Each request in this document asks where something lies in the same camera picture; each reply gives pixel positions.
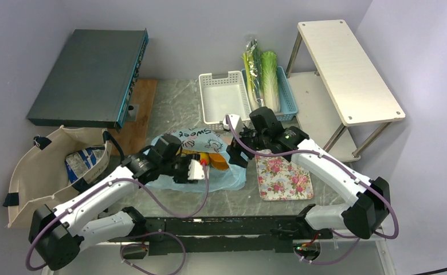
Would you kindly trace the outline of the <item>orange pumpkin slice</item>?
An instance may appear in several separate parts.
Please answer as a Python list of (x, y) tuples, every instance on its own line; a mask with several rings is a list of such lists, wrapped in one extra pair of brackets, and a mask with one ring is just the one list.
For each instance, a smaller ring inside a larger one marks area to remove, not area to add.
[(210, 164), (213, 168), (220, 171), (225, 171), (229, 169), (229, 165), (226, 159), (221, 154), (209, 153), (209, 159)]

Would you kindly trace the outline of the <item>light blue printed grocery bag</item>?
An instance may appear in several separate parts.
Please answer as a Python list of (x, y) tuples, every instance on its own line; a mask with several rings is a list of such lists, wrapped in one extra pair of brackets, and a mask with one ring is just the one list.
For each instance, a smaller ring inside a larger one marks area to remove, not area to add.
[[(182, 147), (187, 151), (217, 154), (223, 157), (224, 163), (230, 160), (226, 148), (228, 139), (224, 139), (220, 134), (208, 128), (184, 128), (170, 133), (178, 137), (182, 142)], [(238, 165), (230, 164), (229, 168), (219, 170), (211, 165), (207, 167), (209, 174), (209, 191), (218, 190), (236, 191), (244, 187), (246, 182), (246, 169)], [(156, 181), (147, 186), (162, 190), (174, 190), (183, 192), (203, 193), (206, 190), (205, 181), (199, 180), (196, 183), (175, 183), (170, 176), (162, 175)]]

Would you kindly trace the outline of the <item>green napa cabbage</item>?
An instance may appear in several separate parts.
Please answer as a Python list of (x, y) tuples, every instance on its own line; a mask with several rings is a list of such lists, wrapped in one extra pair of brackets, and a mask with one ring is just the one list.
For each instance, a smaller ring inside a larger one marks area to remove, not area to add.
[(261, 54), (261, 87), (265, 106), (274, 113), (280, 111), (279, 86), (277, 78), (277, 55), (273, 51)]

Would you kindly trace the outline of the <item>green chives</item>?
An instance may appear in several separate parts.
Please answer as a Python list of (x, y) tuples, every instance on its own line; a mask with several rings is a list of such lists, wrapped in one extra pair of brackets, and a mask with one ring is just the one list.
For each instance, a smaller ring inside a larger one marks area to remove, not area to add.
[(256, 87), (256, 95), (259, 107), (263, 107), (264, 103), (264, 95), (261, 88), (261, 53), (258, 47), (257, 40), (254, 37), (251, 37), (246, 44), (246, 49), (244, 52), (247, 52), (249, 55), (249, 62), (251, 66), (251, 74), (253, 76), (253, 83)]

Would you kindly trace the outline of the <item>beige canvas tote bag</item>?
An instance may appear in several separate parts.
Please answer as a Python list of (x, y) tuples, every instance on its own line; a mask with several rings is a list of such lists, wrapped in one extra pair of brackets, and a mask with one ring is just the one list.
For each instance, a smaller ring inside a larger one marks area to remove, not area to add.
[(65, 158), (88, 147), (105, 147), (112, 151), (105, 128), (65, 128), (60, 126), (48, 136), (36, 136), (33, 147), (21, 158), (12, 174), (7, 207), (10, 229), (30, 226), (34, 211), (42, 205), (55, 207), (89, 189), (83, 179), (70, 184)]

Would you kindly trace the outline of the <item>green celery stalks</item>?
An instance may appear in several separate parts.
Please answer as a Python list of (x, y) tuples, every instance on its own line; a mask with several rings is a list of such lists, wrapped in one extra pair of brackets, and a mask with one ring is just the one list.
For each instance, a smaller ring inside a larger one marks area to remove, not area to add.
[(247, 52), (244, 52), (242, 55), (242, 59), (244, 61), (244, 68), (245, 68), (245, 74), (246, 74), (246, 86), (247, 86), (247, 93), (249, 98), (249, 104), (252, 111), (257, 109), (259, 107), (257, 95), (256, 95), (256, 87), (253, 83), (253, 76), (251, 74), (251, 66), (249, 62), (249, 55)]

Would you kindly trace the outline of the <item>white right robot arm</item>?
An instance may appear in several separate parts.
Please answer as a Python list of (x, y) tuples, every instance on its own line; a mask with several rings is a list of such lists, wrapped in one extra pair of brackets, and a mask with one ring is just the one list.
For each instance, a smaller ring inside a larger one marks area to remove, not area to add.
[(342, 229), (360, 239), (374, 234), (397, 238), (398, 219), (385, 179), (371, 179), (349, 168), (300, 128), (285, 128), (267, 107), (251, 112), (250, 121), (252, 128), (245, 126), (239, 115), (227, 114), (223, 119), (224, 130), (233, 135), (226, 149), (230, 164), (245, 168), (255, 156), (283, 157), (320, 178), (344, 200), (340, 205), (306, 206), (296, 217), (300, 236), (309, 238), (321, 230)]

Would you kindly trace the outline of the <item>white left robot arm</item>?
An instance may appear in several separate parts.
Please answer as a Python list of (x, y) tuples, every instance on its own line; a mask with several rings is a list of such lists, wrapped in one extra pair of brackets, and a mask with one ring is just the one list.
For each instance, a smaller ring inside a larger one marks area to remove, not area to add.
[(183, 154), (182, 142), (173, 135), (161, 136), (154, 145), (124, 157), (108, 176), (75, 198), (56, 207), (42, 205), (30, 225), (30, 248), (25, 264), (37, 252), (51, 270), (59, 270), (83, 250), (115, 238), (136, 241), (148, 234), (147, 220), (134, 207), (125, 207), (105, 218), (97, 216), (122, 197), (145, 188), (161, 175), (177, 183), (207, 179), (207, 166), (198, 154)]

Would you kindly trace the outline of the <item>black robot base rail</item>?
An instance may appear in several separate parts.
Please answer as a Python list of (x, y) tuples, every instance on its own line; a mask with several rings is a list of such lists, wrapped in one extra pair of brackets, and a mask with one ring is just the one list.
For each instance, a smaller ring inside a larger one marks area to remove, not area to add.
[(144, 241), (151, 256), (178, 253), (181, 246), (169, 235), (177, 236), (188, 253), (274, 251), (291, 253), (296, 246), (311, 242), (317, 246), (332, 239), (329, 229), (316, 231), (299, 215), (227, 216), (170, 218), (148, 217), (144, 229), (127, 237), (112, 237), (111, 242)]

